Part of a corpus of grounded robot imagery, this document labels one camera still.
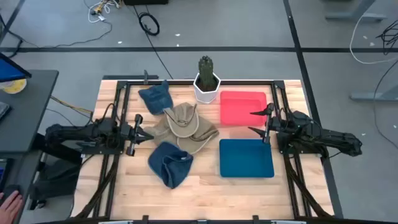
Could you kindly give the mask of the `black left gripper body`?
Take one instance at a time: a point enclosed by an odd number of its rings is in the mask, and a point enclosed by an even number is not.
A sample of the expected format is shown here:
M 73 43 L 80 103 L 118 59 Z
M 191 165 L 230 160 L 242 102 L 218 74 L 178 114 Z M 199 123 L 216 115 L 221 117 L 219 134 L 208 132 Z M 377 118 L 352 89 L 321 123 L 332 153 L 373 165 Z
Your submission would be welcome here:
M 128 156 L 133 156 L 135 154 L 135 145 L 143 141 L 143 137 L 139 132 L 141 128 L 139 125 L 142 123 L 143 117 L 140 114 L 136 114 L 134 120 L 135 124 L 133 127 L 127 122 L 123 122 L 120 127 L 121 137 L 130 142 L 129 147 L 126 149 L 126 155 Z

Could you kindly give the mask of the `blue denim hat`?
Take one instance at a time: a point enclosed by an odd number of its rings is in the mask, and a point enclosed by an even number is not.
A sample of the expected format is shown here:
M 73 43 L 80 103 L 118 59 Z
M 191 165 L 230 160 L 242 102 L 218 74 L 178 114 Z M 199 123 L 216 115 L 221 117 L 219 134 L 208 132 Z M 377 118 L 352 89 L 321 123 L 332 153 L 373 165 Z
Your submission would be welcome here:
M 167 80 L 163 80 L 160 85 L 153 85 L 148 89 L 139 90 L 138 94 L 153 115 L 163 114 L 164 109 L 174 107 Z
M 177 188 L 187 177 L 193 156 L 170 142 L 160 143 L 148 158 L 148 165 L 170 189 Z

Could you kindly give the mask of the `beige bucket hat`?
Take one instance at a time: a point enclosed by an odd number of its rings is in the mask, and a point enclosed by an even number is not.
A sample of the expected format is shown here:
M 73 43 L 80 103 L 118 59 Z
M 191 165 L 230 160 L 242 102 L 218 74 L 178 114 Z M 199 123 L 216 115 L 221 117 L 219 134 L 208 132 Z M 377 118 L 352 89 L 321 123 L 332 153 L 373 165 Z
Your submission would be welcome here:
M 187 138 L 177 138 L 177 145 L 181 150 L 195 154 L 218 134 L 219 131 L 213 123 L 200 118 L 198 129 Z
M 146 133 L 154 137 L 156 145 L 164 141 L 177 145 L 178 138 L 188 138 L 198 130 L 197 105 L 181 103 L 173 108 L 165 108 L 163 112 L 163 117 L 156 125 L 144 128 Z

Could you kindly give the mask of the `blue tray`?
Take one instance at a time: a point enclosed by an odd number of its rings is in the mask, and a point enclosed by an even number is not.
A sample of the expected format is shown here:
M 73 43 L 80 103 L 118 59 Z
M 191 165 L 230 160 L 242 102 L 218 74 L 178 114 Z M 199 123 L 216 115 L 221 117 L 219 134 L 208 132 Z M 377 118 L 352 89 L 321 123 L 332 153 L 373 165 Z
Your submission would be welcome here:
M 272 178 L 271 145 L 260 139 L 220 140 L 220 176 L 226 178 Z

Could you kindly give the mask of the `green cactus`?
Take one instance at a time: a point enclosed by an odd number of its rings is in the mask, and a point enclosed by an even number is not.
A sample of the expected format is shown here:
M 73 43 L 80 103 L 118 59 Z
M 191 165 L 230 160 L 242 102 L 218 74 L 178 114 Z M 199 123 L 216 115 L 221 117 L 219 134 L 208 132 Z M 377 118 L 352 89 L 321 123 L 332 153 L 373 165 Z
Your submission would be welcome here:
M 213 75 L 213 61 L 212 59 L 205 55 L 199 60 L 199 79 L 198 87 L 203 92 L 214 91 L 217 87 L 217 80 Z

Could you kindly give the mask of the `black bag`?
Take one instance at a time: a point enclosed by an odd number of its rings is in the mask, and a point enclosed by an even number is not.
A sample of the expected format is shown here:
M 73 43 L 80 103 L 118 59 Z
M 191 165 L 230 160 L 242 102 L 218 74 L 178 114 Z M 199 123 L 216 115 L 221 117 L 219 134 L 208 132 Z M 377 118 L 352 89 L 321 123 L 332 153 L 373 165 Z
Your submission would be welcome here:
M 29 192 L 29 210 L 44 207 L 48 198 L 74 193 L 80 168 L 80 162 L 75 164 L 61 159 L 44 164 Z

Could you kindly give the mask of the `grey table foot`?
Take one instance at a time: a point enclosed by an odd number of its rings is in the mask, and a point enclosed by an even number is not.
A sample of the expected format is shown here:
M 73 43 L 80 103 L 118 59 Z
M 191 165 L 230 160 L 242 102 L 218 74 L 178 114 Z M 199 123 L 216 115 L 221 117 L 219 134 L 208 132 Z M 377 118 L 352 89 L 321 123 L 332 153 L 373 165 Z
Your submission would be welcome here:
M 368 12 L 376 0 L 360 0 L 356 9 L 352 11 L 327 12 L 325 19 L 341 21 L 381 22 L 387 19 L 384 14 Z
M 384 92 L 352 92 L 349 97 L 356 101 L 398 101 L 398 85 Z

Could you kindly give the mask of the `black side desk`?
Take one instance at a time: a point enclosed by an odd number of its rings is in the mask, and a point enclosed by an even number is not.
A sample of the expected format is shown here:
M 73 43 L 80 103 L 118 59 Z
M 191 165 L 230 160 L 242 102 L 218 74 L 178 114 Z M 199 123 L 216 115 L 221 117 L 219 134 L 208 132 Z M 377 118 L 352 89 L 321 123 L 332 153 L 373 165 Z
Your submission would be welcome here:
M 4 185 L 18 185 L 23 204 L 29 199 L 42 157 L 42 151 L 34 147 L 35 137 L 59 74 L 57 70 L 29 72 L 32 77 L 20 93 L 10 95 L 0 91 L 0 101 L 12 108 L 0 121 L 0 159 L 12 160 Z

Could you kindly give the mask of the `yellow round disc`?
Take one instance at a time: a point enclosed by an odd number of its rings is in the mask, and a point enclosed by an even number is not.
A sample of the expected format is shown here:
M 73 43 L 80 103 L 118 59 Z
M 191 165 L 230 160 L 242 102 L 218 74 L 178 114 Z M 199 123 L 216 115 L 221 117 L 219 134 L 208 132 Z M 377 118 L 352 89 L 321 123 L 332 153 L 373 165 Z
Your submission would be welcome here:
M 0 90 L 8 94 L 16 94 L 21 92 L 27 85 L 26 79 L 14 80 L 0 83 Z

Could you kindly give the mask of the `dark keyboard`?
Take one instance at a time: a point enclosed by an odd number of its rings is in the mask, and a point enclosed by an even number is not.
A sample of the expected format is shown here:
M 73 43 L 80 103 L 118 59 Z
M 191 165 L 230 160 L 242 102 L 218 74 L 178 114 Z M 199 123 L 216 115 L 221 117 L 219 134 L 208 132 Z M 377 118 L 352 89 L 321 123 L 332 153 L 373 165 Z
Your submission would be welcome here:
M 7 114 L 12 110 L 12 108 L 0 101 L 0 121 L 7 116 Z

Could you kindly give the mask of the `black computer mouse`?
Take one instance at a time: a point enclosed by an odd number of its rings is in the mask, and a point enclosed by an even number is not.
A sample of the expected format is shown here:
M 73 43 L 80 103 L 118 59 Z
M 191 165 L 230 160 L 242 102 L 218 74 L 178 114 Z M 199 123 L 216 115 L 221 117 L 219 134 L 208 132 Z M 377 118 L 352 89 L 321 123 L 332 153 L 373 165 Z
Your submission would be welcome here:
M 5 199 L 7 199 L 13 192 L 18 192 L 19 194 L 21 194 L 22 193 L 22 189 L 21 189 L 21 187 L 19 186 L 19 185 L 15 185 L 15 184 L 13 184 L 13 185 L 8 185 L 8 186 L 6 186 L 4 189 L 3 189 L 3 198 L 2 198 L 2 200 L 5 200 Z

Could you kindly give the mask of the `black floor box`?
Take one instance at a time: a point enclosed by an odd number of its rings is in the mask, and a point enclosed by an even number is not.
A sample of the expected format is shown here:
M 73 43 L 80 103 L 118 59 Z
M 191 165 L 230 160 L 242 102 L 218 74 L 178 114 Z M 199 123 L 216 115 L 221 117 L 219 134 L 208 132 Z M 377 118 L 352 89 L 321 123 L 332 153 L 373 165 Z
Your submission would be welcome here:
M 123 0 L 125 5 L 155 5 L 155 4 L 168 4 L 169 0 Z

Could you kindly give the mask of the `monitor with blue screen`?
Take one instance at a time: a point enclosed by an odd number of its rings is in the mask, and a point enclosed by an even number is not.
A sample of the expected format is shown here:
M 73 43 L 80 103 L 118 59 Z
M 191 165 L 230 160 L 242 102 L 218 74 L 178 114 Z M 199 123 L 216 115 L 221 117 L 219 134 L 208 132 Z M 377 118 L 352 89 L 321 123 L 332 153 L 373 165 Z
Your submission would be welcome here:
M 0 53 L 0 83 L 31 78 L 32 75 L 13 62 L 9 57 Z

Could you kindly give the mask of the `person's hand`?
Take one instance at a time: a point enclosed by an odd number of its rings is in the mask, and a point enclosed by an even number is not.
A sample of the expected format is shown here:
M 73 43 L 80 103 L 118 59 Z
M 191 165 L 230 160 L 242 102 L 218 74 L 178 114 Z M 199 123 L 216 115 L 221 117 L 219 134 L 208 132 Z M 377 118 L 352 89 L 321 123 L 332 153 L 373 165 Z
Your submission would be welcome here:
M 13 191 L 0 205 L 0 224 L 12 224 L 22 207 L 22 195 Z

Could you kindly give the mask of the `black aluminium table frame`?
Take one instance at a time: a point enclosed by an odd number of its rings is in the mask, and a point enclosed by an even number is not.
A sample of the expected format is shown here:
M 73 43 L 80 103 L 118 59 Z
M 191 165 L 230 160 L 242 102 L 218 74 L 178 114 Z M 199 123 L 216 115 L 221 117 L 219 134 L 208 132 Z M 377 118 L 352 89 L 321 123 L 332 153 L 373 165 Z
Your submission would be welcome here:
M 276 136 L 271 134 L 274 177 L 266 179 L 229 179 L 220 176 L 220 139 L 258 139 L 259 135 L 244 126 L 220 125 L 221 91 L 264 92 L 267 102 L 272 102 L 271 86 L 261 80 L 224 80 L 217 99 L 211 104 L 196 101 L 193 81 L 183 85 L 170 85 L 173 102 L 198 103 L 199 114 L 219 129 L 217 138 L 211 140 L 194 156 L 188 177 L 176 189 L 167 188 L 147 164 L 155 148 L 152 141 L 136 146 L 134 157 L 121 155 L 113 196 L 110 196 L 112 219 L 140 220 L 248 220 L 253 215 L 260 219 L 293 218 L 292 204 L 282 154 L 277 148 Z M 127 103 L 126 121 L 134 124 L 136 114 L 143 116 L 142 127 L 155 125 L 160 116 L 147 110 L 138 91 L 148 86 L 133 84 Z M 326 212 L 333 209 L 326 183 L 324 168 L 319 156 L 301 154 L 305 184 L 316 201 Z M 103 156 L 91 158 L 80 171 L 72 216 L 77 215 L 88 203 L 98 187 Z

